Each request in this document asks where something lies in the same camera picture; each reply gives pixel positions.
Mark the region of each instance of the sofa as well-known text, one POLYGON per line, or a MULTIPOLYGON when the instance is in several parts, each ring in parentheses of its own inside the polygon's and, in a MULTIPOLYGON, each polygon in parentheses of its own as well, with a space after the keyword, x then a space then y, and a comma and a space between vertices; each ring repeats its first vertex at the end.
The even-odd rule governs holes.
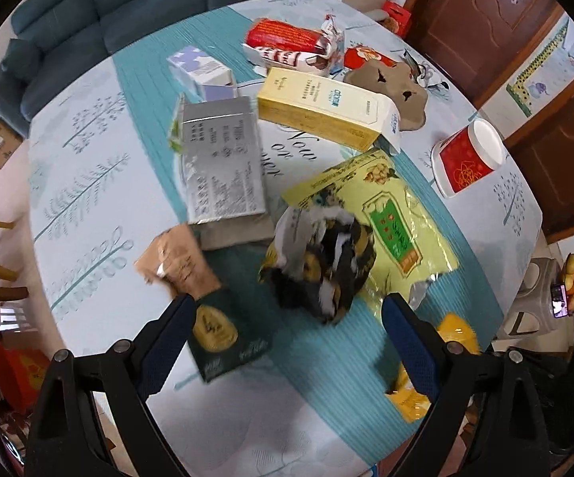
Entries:
POLYGON ((138 39, 244 0, 25 0, 0 63, 0 116, 25 138, 33 117, 71 82, 138 39))

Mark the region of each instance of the silver package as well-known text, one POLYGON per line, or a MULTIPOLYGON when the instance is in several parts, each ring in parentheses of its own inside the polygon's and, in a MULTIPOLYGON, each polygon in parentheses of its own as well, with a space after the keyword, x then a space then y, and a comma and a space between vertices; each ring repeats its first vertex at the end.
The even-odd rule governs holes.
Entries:
POLYGON ((248 97, 184 106, 181 177, 190 224, 267 211, 248 97))

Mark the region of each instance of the wooden door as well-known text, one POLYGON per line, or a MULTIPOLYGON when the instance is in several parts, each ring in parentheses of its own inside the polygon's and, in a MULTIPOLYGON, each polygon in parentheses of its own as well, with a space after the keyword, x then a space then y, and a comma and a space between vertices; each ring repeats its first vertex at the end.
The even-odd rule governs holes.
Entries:
POLYGON ((480 107, 561 15, 556 0, 418 0, 407 41, 480 107))
POLYGON ((559 95, 540 111, 543 119, 535 115, 533 124, 506 141, 543 211, 542 229, 549 242, 574 235, 574 89, 568 92, 565 104, 559 107, 564 98, 559 95))

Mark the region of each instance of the screw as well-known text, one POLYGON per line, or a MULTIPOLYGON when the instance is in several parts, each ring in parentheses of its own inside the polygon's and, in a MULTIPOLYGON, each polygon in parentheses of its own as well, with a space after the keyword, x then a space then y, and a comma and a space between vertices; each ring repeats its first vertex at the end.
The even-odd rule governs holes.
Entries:
POLYGON ((521 353, 517 352, 517 350, 512 350, 508 356, 510 357, 511 361, 514 362, 515 364, 519 364, 523 362, 523 355, 521 355, 521 353))
POLYGON ((461 355, 464 352, 464 347, 457 341, 446 343, 446 349, 453 355, 461 355))
POLYGON ((120 339, 113 344, 113 352, 124 353, 130 349, 130 341, 128 339, 120 339))
POLYGON ((63 363, 70 354, 71 352, 68 350, 57 350, 55 355, 53 355, 53 360, 57 363, 63 363))

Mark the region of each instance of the red paper cup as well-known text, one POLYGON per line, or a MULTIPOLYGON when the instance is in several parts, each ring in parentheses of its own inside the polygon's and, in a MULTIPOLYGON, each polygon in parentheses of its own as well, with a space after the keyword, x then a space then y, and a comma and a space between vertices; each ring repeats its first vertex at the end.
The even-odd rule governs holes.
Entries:
POLYGON ((437 143, 431 152, 432 173, 444 197, 453 197, 501 168, 506 149, 493 125, 477 118, 460 132, 437 143))

